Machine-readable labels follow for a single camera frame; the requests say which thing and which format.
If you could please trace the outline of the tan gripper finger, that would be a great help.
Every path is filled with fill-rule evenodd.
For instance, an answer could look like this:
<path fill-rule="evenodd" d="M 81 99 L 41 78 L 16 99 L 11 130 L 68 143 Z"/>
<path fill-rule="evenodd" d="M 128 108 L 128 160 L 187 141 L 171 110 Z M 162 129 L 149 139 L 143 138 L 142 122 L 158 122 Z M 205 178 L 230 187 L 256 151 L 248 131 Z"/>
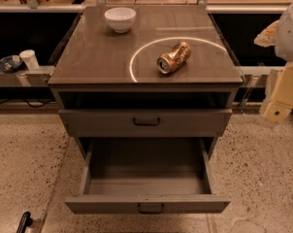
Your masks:
<path fill-rule="evenodd" d="M 273 124 L 282 123 L 293 110 L 293 63 L 271 71 L 265 93 L 262 118 Z"/>
<path fill-rule="evenodd" d="M 277 20 L 267 26 L 261 33 L 256 36 L 256 38 L 254 39 L 254 44 L 263 48 L 273 46 L 275 44 L 277 26 Z"/>

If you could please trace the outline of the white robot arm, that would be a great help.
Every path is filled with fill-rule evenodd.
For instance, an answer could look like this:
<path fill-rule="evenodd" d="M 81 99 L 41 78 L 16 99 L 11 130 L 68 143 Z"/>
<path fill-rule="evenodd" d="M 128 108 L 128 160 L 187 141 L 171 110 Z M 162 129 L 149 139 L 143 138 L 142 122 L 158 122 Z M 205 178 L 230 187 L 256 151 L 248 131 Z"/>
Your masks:
<path fill-rule="evenodd" d="M 282 123 L 293 110 L 293 2 L 281 15 L 254 39 L 260 47 L 275 47 L 275 55 L 286 61 L 283 70 L 277 72 L 274 87 L 267 94 L 260 109 L 266 121 Z"/>

